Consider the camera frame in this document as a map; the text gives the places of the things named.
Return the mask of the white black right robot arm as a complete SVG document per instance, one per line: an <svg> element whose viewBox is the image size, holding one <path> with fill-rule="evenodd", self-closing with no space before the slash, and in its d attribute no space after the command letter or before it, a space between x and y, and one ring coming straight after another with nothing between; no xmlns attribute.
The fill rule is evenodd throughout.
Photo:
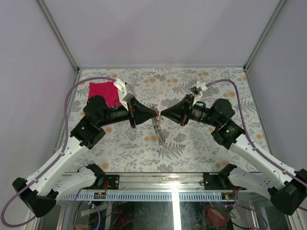
<svg viewBox="0 0 307 230"><path fill-rule="evenodd" d="M234 165L226 166L218 180L222 188L229 189L233 185L246 188L269 199L282 213L294 214L307 197L306 170L295 170L253 142L231 119L234 114L227 99L217 99L207 108L204 103L195 102L191 94L161 112L181 126L189 120L213 126L211 135L217 144L241 156L261 173L254 175Z"/></svg>

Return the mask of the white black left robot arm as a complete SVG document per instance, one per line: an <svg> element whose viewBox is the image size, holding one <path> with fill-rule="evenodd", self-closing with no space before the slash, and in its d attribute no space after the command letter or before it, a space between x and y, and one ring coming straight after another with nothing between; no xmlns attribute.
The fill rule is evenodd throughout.
<svg viewBox="0 0 307 230"><path fill-rule="evenodd" d="M20 199L40 218L50 212L56 203L77 190L100 189L105 184L105 172L96 164L89 164L76 174L62 179L66 170L84 153L92 149L106 134L103 126L129 121L131 127L157 116L157 112L135 98L128 108L110 108L103 96L91 97L83 109L84 117L71 131L64 144L39 170L26 179L18 177L13 183Z"/></svg>

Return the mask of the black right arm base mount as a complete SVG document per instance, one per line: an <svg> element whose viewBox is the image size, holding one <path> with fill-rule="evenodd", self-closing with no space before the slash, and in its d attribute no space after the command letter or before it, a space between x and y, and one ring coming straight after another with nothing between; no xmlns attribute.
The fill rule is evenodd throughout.
<svg viewBox="0 0 307 230"><path fill-rule="evenodd" d="M227 176L217 172L204 172L202 184L205 190L231 190L234 187Z"/></svg>

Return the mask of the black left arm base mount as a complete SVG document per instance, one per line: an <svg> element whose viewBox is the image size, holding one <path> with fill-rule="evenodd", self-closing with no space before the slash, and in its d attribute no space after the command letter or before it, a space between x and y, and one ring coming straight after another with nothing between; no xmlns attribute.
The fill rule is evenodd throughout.
<svg viewBox="0 0 307 230"><path fill-rule="evenodd" d="M120 176L118 174L107 174L98 179L97 185L95 185L94 188L103 190L118 190L119 179Z"/></svg>

